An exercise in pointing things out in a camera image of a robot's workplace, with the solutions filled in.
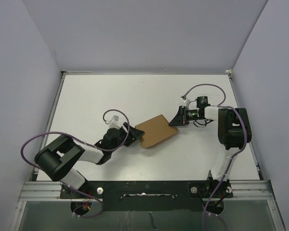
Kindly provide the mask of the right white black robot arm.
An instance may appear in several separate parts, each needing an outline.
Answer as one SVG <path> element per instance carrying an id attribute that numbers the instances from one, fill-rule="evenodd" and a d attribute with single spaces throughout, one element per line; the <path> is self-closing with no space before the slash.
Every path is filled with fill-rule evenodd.
<path id="1" fill-rule="evenodd" d="M 221 150 L 209 171 L 207 183 L 204 185 L 205 193 L 211 197 L 219 193 L 231 193 L 230 171 L 236 157 L 252 138 L 247 110 L 212 106 L 207 96 L 199 96 L 196 98 L 196 109 L 189 109 L 188 105 L 180 106 L 169 126 L 187 126 L 191 121 L 196 127 L 205 127 L 210 122 L 217 122 L 217 137 Z"/>

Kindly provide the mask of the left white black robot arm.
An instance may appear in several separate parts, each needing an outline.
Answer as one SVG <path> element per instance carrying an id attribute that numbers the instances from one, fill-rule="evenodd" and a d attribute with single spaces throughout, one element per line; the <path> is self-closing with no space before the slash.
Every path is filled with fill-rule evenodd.
<path id="1" fill-rule="evenodd" d="M 101 140 L 93 146 L 77 142 L 68 134 L 61 134 L 35 156 L 35 163 L 52 181 L 71 186 L 71 192 L 78 198 L 88 193 L 86 179 L 73 167 L 78 161 L 103 165 L 112 153 L 121 146 L 129 147 L 145 132 L 123 123 L 120 128 L 109 128 Z"/>

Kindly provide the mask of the brown cardboard box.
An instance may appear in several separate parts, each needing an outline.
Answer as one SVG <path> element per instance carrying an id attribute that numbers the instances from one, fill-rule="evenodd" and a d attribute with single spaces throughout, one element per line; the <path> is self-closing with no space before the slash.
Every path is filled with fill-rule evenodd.
<path id="1" fill-rule="evenodd" d="M 151 148 L 178 133 L 178 128 L 170 127 L 164 115 L 142 122 L 135 128 L 144 131 L 144 135 L 140 138 L 140 146 L 144 149 Z"/>

